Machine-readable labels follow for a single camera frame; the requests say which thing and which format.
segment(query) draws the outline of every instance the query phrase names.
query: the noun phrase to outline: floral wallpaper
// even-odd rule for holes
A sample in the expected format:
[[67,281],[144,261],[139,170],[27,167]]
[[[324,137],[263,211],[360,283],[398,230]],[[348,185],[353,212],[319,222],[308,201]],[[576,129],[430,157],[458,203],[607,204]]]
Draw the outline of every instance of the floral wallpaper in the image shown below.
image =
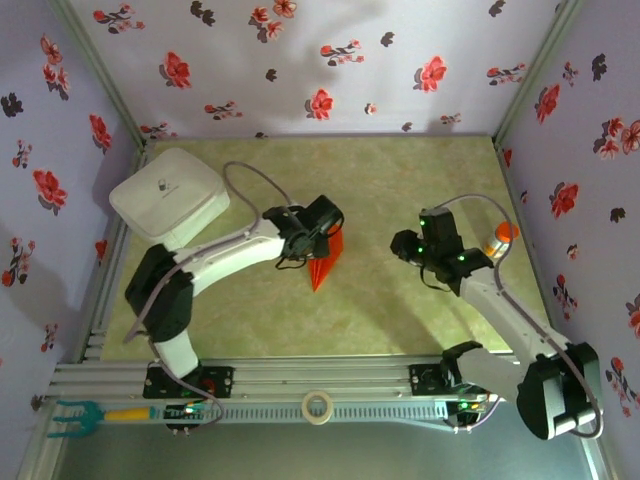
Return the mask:
[[585,2],[501,145],[556,325],[600,356],[620,478],[640,478],[638,15]]
[[75,347],[109,252],[108,193],[134,144],[47,2],[0,9],[0,43],[11,45],[0,73],[0,477],[9,479],[53,369]]
[[559,5],[67,1],[149,140],[493,134]]

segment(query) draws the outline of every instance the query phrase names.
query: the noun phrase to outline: tape roll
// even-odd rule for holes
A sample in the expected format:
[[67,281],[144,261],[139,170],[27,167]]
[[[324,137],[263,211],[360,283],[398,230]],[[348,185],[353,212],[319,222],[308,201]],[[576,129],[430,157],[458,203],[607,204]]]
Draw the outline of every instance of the tape roll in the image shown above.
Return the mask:
[[[316,417],[309,409],[311,402],[317,398],[323,400],[327,405],[327,410],[319,417]],[[320,390],[307,393],[302,400],[302,416],[312,425],[324,425],[333,416],[333,400],[331,400],[329,395]]]

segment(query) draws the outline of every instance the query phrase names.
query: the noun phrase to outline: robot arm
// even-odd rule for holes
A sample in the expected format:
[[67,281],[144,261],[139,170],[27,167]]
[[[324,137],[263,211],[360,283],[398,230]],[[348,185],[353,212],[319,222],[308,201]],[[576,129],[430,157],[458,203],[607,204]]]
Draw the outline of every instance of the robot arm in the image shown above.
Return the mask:
[[[529,430],[542,439],[593,420],[595,411],[584,389],[548,341],[565,349],[600,400],[596,352],[586,343],[572,345],[514,301],[507,289],[498,288],[493,263],[479,249],[464,248],[449,210],[423,210],[420,225],[421,234],[410,230],[398,232],[391,243],[392,252],[412,265],[434,272],[440,282],[475,307],[511,347],[519,362],[514,364],[497,357],[478,342],[465,342],[443,353],[443,382],[452,388],[478,385],[516,404]],[[526,317],[534,320],[539,331]]]
[[177,378],[193,383],[191,377],[197,377],[200,366],[187,332],[193,298],[255,263],[328,256],[328,232],[343,220],[338,207],[320,196],[306,208],[271,208],[257,224],[205,245],[174,252],[155,245],[138,266],[125,298],[139,315],[158,282],[181,266],[160,291],[143,324],[166,367]]

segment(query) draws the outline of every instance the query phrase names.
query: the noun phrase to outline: gray floor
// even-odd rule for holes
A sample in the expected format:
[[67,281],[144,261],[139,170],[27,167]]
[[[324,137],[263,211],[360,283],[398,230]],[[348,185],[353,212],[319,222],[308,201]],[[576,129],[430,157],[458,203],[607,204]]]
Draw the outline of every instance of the gray floor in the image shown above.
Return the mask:
[[69,441],[59,480],[585,480],[572,435],[543,442],[501,405],[471,435],[398,424],[218,425],[173,438],[103,426]]

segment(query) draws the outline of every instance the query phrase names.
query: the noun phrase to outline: table surface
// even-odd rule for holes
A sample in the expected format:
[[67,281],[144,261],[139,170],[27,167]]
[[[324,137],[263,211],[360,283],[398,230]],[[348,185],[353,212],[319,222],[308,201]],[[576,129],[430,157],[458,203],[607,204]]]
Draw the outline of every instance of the table surface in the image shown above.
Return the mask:
[[[464,193],[483,193],[515,219],[489,137],[360,137],[167,141],[153,156],[183,148],[217,172],[229,160],[260,168],[301,204],[327,195],[345,214],[344,252],[317,292],[307,268],[253,265],[196,297],[189,333],[200,358],[316,355],[439,354],[474,339],[508,350],[491,325],[453,293],[426,288],[418,269],[389,250],[395,232],[418,230],[418,213]],[[234,185],[262,211],[280,194],[254,173],[231,171]],[[501,221],[488,202],[453,206],[466,247],[480,245]],[[252,221],[231,195],[230,207],[190,245],[211,241]],[[122,344],[135,316],[124,290],[149,248],[131,235],[115,290],[103,360],[149,360],[144,340]],[[501,269],[505,283],[546,319],[524,242]],[[427,282],[435,282],[426,273]]]

